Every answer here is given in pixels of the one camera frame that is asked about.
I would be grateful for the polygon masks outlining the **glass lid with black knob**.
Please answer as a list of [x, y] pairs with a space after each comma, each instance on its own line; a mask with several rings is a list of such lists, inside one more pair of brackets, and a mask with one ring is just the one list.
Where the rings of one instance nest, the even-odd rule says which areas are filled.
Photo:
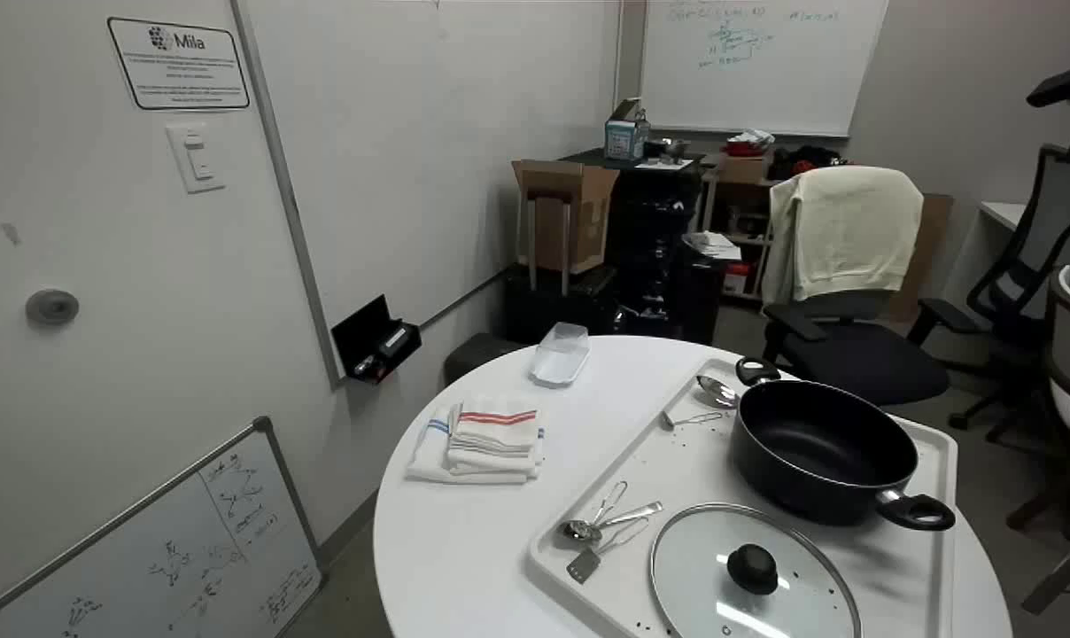
[[833, 560], [736, 508], [688, 508], [647, 549], [647, 595], [668, 638], [860, 638]]

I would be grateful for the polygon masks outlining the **black cooking pot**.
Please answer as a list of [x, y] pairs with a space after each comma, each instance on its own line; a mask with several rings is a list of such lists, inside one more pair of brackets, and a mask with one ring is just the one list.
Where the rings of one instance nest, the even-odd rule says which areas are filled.
[[823, 525], [858, 525], [871, 513], [912, 532], [955, 525], [942, 499], [907, 488], [916, 447], [871, 401], [787, 379], [761, 359], [739, 359], [736, 379], [742, 392], [731, 454], [748, 484], [775, 508]]

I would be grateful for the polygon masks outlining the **clear plastic container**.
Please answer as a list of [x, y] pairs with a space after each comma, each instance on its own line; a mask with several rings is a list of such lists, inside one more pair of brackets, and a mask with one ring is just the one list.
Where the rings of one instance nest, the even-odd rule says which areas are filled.
[[570, 385], [588, 359], [588, 330], [555, 321], [531, 356], [531, 379], [540, 385]]

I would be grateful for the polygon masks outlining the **cardboard box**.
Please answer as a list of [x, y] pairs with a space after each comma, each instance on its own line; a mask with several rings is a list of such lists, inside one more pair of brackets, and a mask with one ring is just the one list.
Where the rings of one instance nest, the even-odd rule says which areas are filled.
[[518, 261], [526, 274], [588, 274], [604, 261], [616, 171], [562, 161], [518, 161]]

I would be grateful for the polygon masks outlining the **folded white striped towel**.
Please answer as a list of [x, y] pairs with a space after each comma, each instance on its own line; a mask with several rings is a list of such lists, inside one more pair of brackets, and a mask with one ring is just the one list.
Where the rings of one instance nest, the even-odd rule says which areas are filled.
[[523, 484], [539, 463], [540, 425], [531, 401], [464, 401], [425, 422], [407, 476], [447, 484]]

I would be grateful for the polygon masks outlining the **black filing cabinet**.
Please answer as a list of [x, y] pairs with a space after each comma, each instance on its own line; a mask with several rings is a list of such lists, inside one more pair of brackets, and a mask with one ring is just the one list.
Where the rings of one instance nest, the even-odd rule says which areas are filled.
[[610, 261], [616, 271], [616, 333], [668, 336], [673, 271], [695, 217], [701, 178], [692, 171], [624, 171], [610, 209]]

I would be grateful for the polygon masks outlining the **black marker tray holder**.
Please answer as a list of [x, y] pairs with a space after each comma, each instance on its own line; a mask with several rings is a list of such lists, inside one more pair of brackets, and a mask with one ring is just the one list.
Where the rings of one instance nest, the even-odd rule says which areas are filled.
[[422, 347], [413, 321], [394, 319], [385, 299], [370, 299], [333, 325], [333, 344], [346, 379], [381, 382], [407, 356]]

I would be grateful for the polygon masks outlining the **large metal spoon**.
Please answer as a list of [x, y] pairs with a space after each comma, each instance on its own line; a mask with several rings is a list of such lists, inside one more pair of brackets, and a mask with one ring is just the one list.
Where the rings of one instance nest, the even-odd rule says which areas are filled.
[[721, 379], [696, 371], [696, 391], [707, 397], [707, 404], [732, 410], [739, 404], [739, 391], [731, 391]]

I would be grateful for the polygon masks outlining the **metal measuring spoons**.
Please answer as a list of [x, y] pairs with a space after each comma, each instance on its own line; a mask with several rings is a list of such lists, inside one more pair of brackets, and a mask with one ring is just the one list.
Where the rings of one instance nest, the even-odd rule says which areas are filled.
[[621, 538], [635, 527], [635, 525], [646, 525], [653, 513], [663, 509], [660, 499], [653, 503], [640, 503], [640, 508], [631, 508], [624, 509], [621, 499], [625, 493], [625, 477], [621, 477], [603, 499], [599, 499], [599, 509], [592, 519], [570, 519], [570, 520], [558, 520], [555, 525], [555, 535], [551, 541], [558, 549], [575, 549], [575, 560], [568, 562], [568, 575], [583, 584], [603, 555], [610, 549], [621, 547]]

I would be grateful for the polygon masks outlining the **white plastic tray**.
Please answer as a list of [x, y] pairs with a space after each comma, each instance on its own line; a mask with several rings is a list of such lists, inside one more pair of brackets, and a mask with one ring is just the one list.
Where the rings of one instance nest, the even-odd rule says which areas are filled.
[[603, 638], [942, 638], [955, 443], [707, 362], [526, 547]]

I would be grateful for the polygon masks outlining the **round white table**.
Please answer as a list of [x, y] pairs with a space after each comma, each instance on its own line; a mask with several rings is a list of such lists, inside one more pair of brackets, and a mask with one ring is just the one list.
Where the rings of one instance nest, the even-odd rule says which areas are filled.
[[[568, 385], [531, 379], [510, 350], [436, 392], [385, 460], [370, 555], [398, 638], [667, 638], [647, 600], [655, 525], [610, 549], [583, 580], [551, 527], [599, 503], [655, 503], [667, 519], [770, 503], [727, 463], [732, 417], [695, 397], [695, 379], [732, 377], [718, 347], [663, 336], [596, 336]], [[546, 431], [523, 484], [416, 483], [413, 451], [464, 401], [520, 397]], [[793, 513], [780, 527], [812, 538], [847, 578], [865, 638], [1014, 638], [1007, 595], [969, 525], [907, 532], [883, 519], [855, 527]]]

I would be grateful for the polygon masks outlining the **office chair with cream cloth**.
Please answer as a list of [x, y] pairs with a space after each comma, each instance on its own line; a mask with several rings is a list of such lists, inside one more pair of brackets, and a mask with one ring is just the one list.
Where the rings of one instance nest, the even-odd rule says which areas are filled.
[[925, 194], [892, 167], [816, 167], [770, 187], [764, 350], [875, 404], [929, 401], [948, 371], [878, 321], [904, 286]]

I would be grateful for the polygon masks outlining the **small leaning whiteboard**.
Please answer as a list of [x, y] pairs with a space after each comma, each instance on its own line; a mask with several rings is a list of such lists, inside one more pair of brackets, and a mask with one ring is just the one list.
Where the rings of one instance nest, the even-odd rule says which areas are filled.
[[270, 417], [0, 595], [0, 638], [277, 638], [317, 592]]

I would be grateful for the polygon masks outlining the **black mesh office chair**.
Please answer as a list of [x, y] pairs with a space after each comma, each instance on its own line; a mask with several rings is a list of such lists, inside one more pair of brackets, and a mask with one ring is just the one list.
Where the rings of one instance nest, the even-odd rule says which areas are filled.
[[907, 333], [925, 344], [936, 325], [989, 344], [989, 362], [969, 377], [990, 379], [994, 391], [976, 404], [951, 410], [948, 428], [966, 428], [976, 410], [1025, 397], [1042, 379], [1046, 282], [1070, 261], [1070, 150], [1042, 145], [1029, 194], [1002, 253], [975, 279], [961, 306], [921, 299]]

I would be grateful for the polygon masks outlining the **wall whiteboard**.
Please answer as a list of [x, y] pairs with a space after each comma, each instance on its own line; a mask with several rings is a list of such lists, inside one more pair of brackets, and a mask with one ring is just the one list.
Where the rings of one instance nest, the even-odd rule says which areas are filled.
[[513, 167], [599, 141], [616, 0], [230, 0], [314, 339], [433, 330], [513, 259]]
[[890, 0], [647, 0], [647, 121], [847, 137], [884, 11]]

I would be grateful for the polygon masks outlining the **far wall whiteboard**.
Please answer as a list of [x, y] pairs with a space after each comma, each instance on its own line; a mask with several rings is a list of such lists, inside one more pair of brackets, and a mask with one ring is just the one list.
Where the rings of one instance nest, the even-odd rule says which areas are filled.
[[890, 0], [647, 0], [647, 121], [847, 137], [884, 11]]

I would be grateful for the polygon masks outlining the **white light switch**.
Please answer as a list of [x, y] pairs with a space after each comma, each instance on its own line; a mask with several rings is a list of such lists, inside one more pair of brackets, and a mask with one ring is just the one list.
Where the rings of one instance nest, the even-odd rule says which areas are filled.
[[203, 193], [219, 193], [224, 178], [214, 174], [212, 150], [206, 141], [203, 124], [170, 124], [166, 126], [172, 164], [180, 171], [185, 193], [203, 194]]

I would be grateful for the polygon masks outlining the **wall notice sign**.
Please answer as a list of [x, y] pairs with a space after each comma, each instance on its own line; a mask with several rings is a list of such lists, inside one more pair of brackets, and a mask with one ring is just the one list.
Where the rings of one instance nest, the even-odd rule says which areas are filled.
[[111, 18], [115, 61], [139, 111], [244, 111], [249, 85], [227, 27]]

